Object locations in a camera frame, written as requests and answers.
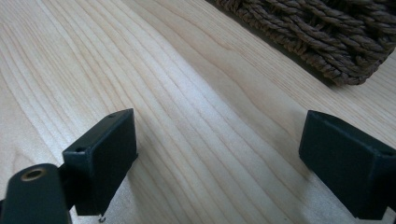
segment wicker basket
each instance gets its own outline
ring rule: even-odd
[[[359,85],[396,47],[396,0],[217,0],[338,85]]]

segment wooden table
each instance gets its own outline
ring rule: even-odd
[[[1,0],[0,195],[132,107],[140,156],[106,223],[371,223],[298,147],[308,109],[396,147],[396,54],[340,88],[284,53],[204,0]]]

